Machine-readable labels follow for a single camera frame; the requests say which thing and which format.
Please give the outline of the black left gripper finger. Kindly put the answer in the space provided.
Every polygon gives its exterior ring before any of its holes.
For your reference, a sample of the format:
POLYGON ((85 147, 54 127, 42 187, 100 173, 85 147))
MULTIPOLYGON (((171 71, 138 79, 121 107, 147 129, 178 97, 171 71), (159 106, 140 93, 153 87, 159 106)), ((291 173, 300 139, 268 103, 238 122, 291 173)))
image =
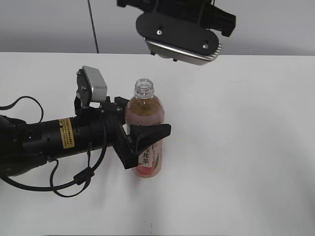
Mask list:
POLYGON ((170 124, 150 126, 131 125, 129 136, 131 137, 135 153, 141 154, 153 144, 170 136, 170 134, 170 124))
POLYGON ((123 97, 115 97, 114 101, 121 108, 122 112, 126 111, 126 107, 128 105, 128 99, 125 99, 123 97))

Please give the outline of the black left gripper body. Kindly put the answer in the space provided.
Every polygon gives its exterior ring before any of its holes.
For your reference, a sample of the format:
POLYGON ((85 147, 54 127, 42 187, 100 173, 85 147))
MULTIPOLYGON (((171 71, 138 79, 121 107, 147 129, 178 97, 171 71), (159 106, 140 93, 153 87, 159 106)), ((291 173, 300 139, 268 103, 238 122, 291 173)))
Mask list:
POLYGON ((93 169, 97 169, 103 161, 108 147, 113 147, 125 169, 138 166, 138 157, 134 151, 131 138, 126 134, 125 112, 110 97, 106 98, 99 108, 83 109, 80 100, 74 100, 76 117, 73 128, 76 129, 76 146, 78 148, 102 149, 93 169))

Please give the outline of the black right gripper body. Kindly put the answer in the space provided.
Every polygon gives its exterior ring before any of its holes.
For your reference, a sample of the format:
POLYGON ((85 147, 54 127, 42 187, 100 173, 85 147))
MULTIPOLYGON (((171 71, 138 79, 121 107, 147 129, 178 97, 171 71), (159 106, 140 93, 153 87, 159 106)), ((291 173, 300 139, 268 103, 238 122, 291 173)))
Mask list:
POLYGON ((236 27, 236 16, 218 8, 214 0, 118 0, 116 4, 196 23, 225 37, 231 36, 236 27))

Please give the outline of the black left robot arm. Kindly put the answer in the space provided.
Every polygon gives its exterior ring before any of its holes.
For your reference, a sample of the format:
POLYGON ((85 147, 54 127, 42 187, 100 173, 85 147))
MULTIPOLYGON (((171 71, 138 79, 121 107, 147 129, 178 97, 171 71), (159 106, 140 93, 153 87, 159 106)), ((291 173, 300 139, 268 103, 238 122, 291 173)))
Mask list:
POLYGON ((171 134, 170 124, 132 125, 126 133, 127 99, 116 97, 99 108, 82 108, 75 100, 76 116, 27 124, 0 118, 0 172, 22 175, 55 159, 113 147, 125 169, 137 167, 139 155, 171 134))

